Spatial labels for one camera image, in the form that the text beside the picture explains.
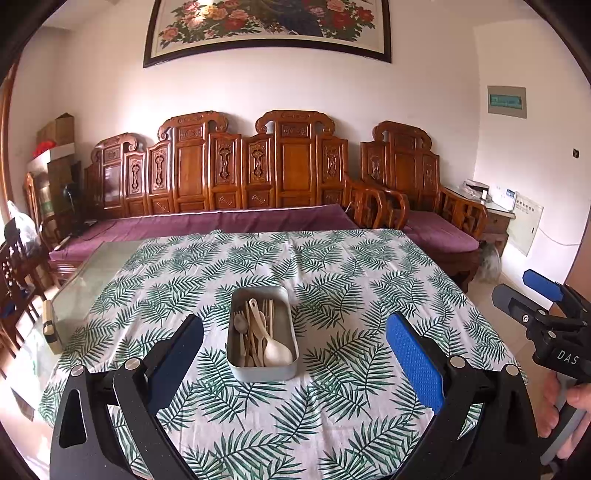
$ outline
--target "metal tray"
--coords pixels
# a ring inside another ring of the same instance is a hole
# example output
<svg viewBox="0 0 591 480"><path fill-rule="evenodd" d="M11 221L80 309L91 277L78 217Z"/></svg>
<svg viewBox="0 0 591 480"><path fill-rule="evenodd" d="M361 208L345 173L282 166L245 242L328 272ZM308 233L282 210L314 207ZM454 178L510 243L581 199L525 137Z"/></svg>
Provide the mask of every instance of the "metal tray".
<svg viewBox="0 0 591 480"><path fill-rule="evenodd" d="M238 367L240 359L240 334L234 328L232 315L245 309L245 302L255 299L261 306L263 300L273 300L273 338L283 343L293 355L294 361L284 367ZM238 288L232 294L230 318L228 323L228 348L226 359L234 377L240 382L272 382L289 380L295 377L300 352L296 333L291 320L291 309L287 290L283 287Z"/></svg>

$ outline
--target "framed painting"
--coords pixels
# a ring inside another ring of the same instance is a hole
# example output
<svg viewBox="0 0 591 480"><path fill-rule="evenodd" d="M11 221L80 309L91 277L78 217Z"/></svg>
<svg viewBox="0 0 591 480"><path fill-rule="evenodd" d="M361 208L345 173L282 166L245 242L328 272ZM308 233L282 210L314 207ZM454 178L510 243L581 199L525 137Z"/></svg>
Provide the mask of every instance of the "framed painting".
<svg viewBox="0 0 591 480"><path fill-rule="evenodd" d="M388 0L155 0L144 67L242 47L306 47L392 62Z"/></svg>

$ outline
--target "carved wooden sofa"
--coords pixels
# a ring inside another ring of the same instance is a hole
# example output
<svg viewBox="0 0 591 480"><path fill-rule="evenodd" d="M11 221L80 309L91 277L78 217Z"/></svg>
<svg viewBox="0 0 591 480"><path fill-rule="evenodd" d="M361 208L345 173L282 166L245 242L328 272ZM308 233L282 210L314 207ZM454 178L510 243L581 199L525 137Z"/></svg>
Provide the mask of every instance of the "carved wooden sofa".
<svg viewBox="0 0 591 480"><path fill-rule="evenodd" d="M362 180L386 194L385 224L402 229L467 291L480 263L486 208L439 183L439 156L420 128L385 121L373 137L361 143Z"/></svg>
<svg viewBox="0 0 591 480"><path fill-rule="evenodd" d="M385 223L384 193L349 178L347 140L334 135L328 116L277 110L265 113L255 127L254 137L231 134L223 114L199 112L167 120L158 130L159 142L145 150L133 134L99 142L85 171L85 196L86 216L102 221L51 252L54 275L67 278L103 241L213 228L322 230ZM330 207L267 211L323 205ZM45 224L58 216L42 223L48 244L57 239Z"/></svg>

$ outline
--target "white wall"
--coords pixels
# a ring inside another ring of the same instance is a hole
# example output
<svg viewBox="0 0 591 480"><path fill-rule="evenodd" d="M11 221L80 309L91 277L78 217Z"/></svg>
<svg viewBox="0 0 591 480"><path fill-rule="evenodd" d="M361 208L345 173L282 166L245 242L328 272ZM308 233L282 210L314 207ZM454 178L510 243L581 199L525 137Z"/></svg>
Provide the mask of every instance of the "white wall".
<svg viewBox="0 0 591 480"><path fill-rule="evenodd" d="M156 139L169 117L217 110L253 135L273 109L318 110L359 142L383 120L425 129L444 180L473 173L478 144L478 63L472 28L430 0L391 1L393 64L333 51L240 48L142 68L153 2L122 0L74 32L61 77L60 110L76 117L88 163L99 140L131 131Z"/></svg>
<svg viewBox="0 0 591 480"><path fill-rule="evenodd" d="M591 203L589 83L542 20L484 25L475 35L480 71L475 179L516 190L543 205L540 228L557 242L578 244ZM489 114L487 85L526 87L527 120ZM579 159L573 158L574 148ZM576 254L577 246L558 245L538 230L527 257L507 245L503 271L533 295L521 281L525 270L563 282Z"/></svg>
<svg viewBox="0 0 591 480"><path fill-rule="evenodd" d="M25 47L18 65L8 118L8 163L15 203L24 212L22 185L27 163L33 159L37 131L65 112L60 111L56 92L59 61L68 34L41 28Z"/></svg>

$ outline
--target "ceiling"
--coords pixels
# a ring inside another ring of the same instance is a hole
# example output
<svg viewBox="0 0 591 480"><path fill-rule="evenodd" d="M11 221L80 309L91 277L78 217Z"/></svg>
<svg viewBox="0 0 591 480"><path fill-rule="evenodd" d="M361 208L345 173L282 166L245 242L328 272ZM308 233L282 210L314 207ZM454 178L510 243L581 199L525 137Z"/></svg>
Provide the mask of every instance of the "ceiling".
<svg viewBox="0 0 591 480"><path fill-rule="evenodd" d="M539 18L525 0L431 0L456 15L466 18L474 27L507 20Z"/></svg>
<svg viewBox="0 0 591 480"><path fill-rule="evenodd" d="M118 2L119 0L67 0L43 26L75 30Z"/></svg>

